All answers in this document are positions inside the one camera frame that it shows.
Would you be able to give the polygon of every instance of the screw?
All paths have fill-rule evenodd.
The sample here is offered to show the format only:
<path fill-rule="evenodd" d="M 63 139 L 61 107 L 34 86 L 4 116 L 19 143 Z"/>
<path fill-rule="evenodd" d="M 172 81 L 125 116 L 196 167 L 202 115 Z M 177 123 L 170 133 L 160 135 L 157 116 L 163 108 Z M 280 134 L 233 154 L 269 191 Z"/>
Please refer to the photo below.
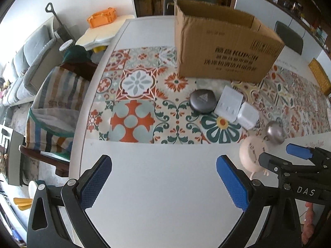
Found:
<path fill-rule="evenodd" d="M 38 190 L 43 190 L 45 188 L 45 185 L 44 184 L 41 184 L 38 186 Z"/>
<path fill-rule="evenodd" d="M 254 180 L 252 180 L 252 184 L 255 185 L 255 186 L 260 186 L 261 182 L 258 179 L 254 179 Z"/>
<path fill-rule="evenodd" d="M 67 183 L 68 186 L 73 186 L 76 183 L 75 179 L 70 179 Z"/>
<path fill-rule="evenodd" d="M 290 189 L 291 189 L 291 186 L 290 186 L 289 184 L 284 184 L 284 188 L 285 188 L 286 190 L 290 190 Z"/>

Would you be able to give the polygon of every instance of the patterned tablecloth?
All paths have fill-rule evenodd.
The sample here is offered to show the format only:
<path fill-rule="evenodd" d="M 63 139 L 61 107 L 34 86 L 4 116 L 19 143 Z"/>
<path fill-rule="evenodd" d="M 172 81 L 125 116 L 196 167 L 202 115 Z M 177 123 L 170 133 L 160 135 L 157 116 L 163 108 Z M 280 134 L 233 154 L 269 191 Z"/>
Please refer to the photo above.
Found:
<path fill-rule="evenodd" d="M 191 92 L 211 89 L 217 99 L 226 84 L 259 110 L 247 131 L 222 117 L 199 115 Z M 265 137 L 270 120 L 283 123 L 287 137 L 330 131 L 326 97 L 296 73 L 274 65 L 258 84 L 179 77 L 175 47 L 114 51 L 104 69 L 87 121 L 86 138 L 141 143 L 230 143 Z"/>

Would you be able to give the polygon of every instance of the orange crate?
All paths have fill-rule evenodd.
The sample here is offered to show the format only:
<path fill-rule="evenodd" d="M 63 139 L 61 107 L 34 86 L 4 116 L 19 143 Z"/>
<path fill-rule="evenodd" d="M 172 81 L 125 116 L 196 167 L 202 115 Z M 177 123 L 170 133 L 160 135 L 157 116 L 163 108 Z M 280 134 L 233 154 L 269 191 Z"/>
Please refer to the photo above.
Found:
<path fill-rule="evenodd" d="M 331 82 L 327 74 L 324 72 L 323 67 L 315 58 L 312 59 L 308 66 L 312 70 L 322 92 L 325 96 L 328 96 L 331 93 Z"/>
<path fill-rule="evenodd" d="M 87 22 L 90 23 L 91 28 L 95 28 L 112 23 L 116 18 L 117 16 L 115 8 L 110 7 L 106 10 L 94 13 L 87 19 Z"/>

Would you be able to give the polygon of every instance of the green cap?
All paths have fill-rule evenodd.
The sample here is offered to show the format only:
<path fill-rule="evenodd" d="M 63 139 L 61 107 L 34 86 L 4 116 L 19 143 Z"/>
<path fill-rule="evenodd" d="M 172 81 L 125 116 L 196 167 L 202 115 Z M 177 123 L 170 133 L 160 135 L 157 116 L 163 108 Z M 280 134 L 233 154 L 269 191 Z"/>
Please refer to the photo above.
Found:
<path fill-rule="evenodd" d="M 63 63 L 83 63 L 91 61 L 88 58 L 88 52 L 81 45 L 74 45 L 67 49 L 63 56 Z"/>

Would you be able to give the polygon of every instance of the striped fabric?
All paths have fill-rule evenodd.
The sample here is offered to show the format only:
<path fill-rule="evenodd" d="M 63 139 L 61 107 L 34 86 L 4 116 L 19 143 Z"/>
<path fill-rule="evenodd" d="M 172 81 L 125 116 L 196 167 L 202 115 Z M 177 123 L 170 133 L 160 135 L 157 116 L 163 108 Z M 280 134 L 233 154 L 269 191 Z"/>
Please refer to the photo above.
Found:
<path fill-rule="evenodd" d="M 26 147 L 44 152 L 71 152 L 89 82 L 75 73 L 55 67 L 45 79 L 29 110 Z"/>

